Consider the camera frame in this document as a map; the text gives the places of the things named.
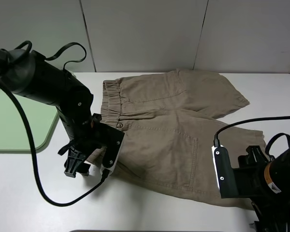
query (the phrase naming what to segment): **shorts pocket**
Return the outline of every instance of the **shorts pocket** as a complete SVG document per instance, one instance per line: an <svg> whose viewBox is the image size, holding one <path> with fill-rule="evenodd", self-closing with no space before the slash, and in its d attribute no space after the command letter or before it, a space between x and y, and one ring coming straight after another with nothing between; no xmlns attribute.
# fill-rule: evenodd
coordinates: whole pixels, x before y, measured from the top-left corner
<svg viewBox="0 0 290 232"><path fill-rule="evenodd" d="M122 78L120 97L123 102L148 102L169 98L184 91L177 71Z"/></svg>
<svg viewBox="0 0 290 232"><path fill-rule="evenodd" d="M191 188L198 139L172 129L133 127L125 132L119 165L146 182Z"/></svg>

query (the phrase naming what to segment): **elastic waistband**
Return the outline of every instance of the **elastic waistband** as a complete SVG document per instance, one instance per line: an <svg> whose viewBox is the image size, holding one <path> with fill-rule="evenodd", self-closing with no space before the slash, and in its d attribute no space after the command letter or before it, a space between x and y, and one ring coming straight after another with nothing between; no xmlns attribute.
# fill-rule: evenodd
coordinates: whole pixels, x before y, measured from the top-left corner
<svg viewBox="0 0 290 232"><path fill-rule="evenodd" d="M103 82L103 100L101 106L102 122L116 127L120 111L120 88L116 80Z"/></svg>

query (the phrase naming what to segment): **white wall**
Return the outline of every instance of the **white wall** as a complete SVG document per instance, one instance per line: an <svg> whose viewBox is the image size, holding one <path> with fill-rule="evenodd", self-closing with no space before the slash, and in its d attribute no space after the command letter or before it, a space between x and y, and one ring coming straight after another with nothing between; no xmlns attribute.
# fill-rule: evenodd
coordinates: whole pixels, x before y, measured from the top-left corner
<svg viewBox="0 0 290 232"><path fill-rule="evenodd" d="M68 64L67 69L94 72L78 0L0 0L0 48L12 50L25 40L46 57L69 42L79 42L87 49L87 58ZM81 59L83 54L80 47L71 47L50 63L62 68L64 62Z"/></svg>
<svg viewBox="0 0 290 232"><path fill-rule="evenodd" d="M98 72L193 69L207 0L81 0Z"/></svg>
<svg viewBox="0 0 290 232"><path fill-rule="evenodd" d="M290 73L290 0L209 0L195 69Z"/></svg>

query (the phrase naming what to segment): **cable connector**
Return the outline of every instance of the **cable connector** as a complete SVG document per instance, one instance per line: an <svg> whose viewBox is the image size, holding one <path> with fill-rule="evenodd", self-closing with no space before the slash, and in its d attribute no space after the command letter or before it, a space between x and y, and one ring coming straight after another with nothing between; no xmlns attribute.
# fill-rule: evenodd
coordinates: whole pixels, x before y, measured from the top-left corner
<svg viewBox="0 0 290 232"><path fill-rule="evenodd" d="M108 169L104 169L103 170L101 182L104 182L105 181L105 179L108 177L109 173L110 173L110 170L108 170Z"/></svg>
<svg viewBox="0 0 290 232"><path fill-rule="evenodd" d="M218 138L214 139L214 147L220 147L220 141Z"/></svg>

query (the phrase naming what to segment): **white label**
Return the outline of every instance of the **white label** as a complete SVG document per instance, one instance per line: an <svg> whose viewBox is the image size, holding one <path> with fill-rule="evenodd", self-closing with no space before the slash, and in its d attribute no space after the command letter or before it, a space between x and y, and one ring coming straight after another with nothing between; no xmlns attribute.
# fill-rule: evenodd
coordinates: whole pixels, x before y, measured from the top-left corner
<svg viewBox="0 0 290 232"><path fill-rule="evenodd" d="M274 192L274 193L280 193L281 190L274 184L274 182L268 184L268 186L270 187L270 189Z"/></svg>

